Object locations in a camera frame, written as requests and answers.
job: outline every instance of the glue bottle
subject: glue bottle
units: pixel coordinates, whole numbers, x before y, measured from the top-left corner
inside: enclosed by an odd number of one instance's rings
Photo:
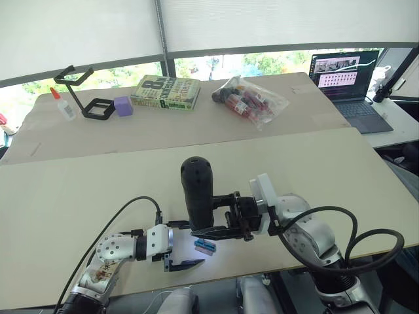
[[[54,98],[56,100],[58,100],[57,101],[57,107],[58,107],[58,110],[64,116],[64,118],[67,121],[74,120],[76,118],[76,114],[75,114],[75,111],[73,110],[73,108],[71,108],[68,101],[62,99],[61,96],[59,95],[59,93],[57,93],[57,91],[55,91],[55,89],[53,89],[52,87],[50,87],[50,90],[51,90],[51,93],[54,96]]]

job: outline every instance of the black phone stand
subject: black phone stand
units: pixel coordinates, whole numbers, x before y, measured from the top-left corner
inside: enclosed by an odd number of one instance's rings
[[[85,74],[83,74],[77,80],[65,80],[64,77],[71,72],[74,72],[74,66],[70,65],[67,69],[64,69],[59,75],[54,77],[55,83],[64,84],[67,86],[68,91],[73,96],[77,105],[79,106],[81,113],[85,118],[96,119],[96,120],[107,120],[111,114],[115,111],[115,106],[113,105],[113,100],[94,98],[86,107],[83,107],[79,99],[77,98],[75,92],[71,86],[79,86],[83,83],[90,75],[93,74],[93,69],[90,67]],[[102,114],[91,112],[94,107],[105,109]]]

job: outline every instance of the black cylindrical camera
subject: black cylindrical camera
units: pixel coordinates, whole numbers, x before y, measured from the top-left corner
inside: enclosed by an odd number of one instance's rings
[[[190,157],[181,166],[181,181],[189,214],[191,230],[214,225],[212,169],[202,157]]]

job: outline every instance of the window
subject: window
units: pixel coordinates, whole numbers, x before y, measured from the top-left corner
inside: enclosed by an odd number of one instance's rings
[[[80,86],[74,86],[73,89],[135,86],[145,74],[162,75],[160,63],[144,63],[95,71],[86,82]],[[69,75],[67,78],[76,79],[79,76]],[[68,92],[64,85],[56,84],[52,78],[0,88],[0,113],[20,125],[28,112],[32,110],[38,96],[50,93],[50,87],[54,87],[58,92]]]
[[[234,75],[256,77],[282,73],[306,72],[313,54],[376,50],[383,48],[342,48],[258,52],[254,54],[226,54],[175,60],[176,75],[199,80],[229,79]]]

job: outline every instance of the laptop screen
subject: laptop screen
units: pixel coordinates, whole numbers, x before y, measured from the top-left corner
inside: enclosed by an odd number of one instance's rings
[[[330,100],[364,98],[377,58],[378,50],[314,54],[309,76]]]

